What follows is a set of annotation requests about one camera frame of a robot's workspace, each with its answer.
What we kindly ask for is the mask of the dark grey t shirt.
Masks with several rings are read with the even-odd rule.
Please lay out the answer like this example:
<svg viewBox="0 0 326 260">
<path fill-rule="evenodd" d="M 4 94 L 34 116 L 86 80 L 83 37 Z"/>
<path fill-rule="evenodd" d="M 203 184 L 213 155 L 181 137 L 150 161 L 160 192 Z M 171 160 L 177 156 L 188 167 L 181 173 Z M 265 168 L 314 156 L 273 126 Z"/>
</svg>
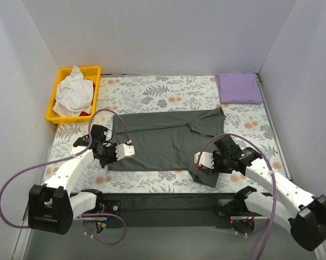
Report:
<svg viewBox="0 0 326 260">
<path fill-rule="evenodd" d="M 175 171 L 186 170 L 193 181 L 215 187 L 218 174 L 199 170 L 195 153 L 216 150 L 208 141 L 224 133 L 225 114 L 214 110 L 175 111 L 124 114 L 113 118 L 113 142 L 132 140 L 135 155 L 111 163 L 111 171 Z"/>
</svg>

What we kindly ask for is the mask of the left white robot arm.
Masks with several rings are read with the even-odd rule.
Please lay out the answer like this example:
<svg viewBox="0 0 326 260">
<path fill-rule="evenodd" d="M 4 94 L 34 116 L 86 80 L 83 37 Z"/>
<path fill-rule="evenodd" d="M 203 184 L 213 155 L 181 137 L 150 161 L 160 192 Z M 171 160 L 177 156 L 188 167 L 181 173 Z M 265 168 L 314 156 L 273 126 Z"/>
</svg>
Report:
<svg viewBox="0 0 326 260">
<path fill-rule="evenodd" d="M 70 229 L 73 219 L 83 213 L 97 217 L 104 212 L 102 192 L 86 189 L 72 196 L 71 191 L 85 168 L 94 160 L 100 166 L 117 160 L 116 143 L 109 142 L 108 128 L 93 125 L 92 140 L 88 135 L 76 140 L 72 148 L 72 158 L 42 185 L 34 185 L 29 191 L 28 226 L 31 229 L 64 235 Z"/>
</svg>

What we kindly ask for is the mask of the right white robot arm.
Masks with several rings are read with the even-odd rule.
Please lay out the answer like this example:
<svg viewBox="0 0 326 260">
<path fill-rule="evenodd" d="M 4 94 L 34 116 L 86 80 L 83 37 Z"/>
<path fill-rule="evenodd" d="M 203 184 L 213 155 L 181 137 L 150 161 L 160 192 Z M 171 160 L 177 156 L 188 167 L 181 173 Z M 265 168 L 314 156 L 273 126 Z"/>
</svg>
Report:
<svg viewBox="0 0 326 260">
<path fill-rule="evenodd" d="M 234 171 L 262 186 L 269 196 L 247 186 L 232 200 L 221 206 L 231 215 L 257 213 L 269 219 L 267 229 L 277 223 L 288 230 L 293 239 L 308 251 L 314 251 L 326 240 L 326 196 L 307 192 L 279 173 L 275 173 L 268 159 L 254 144 L 241 149 L 233 140 L 234 134 L 220 134 L 212 138 L 216 146 L 212 153 L 195 154 L 195 164 L 212 173 Z"/>
</svg>

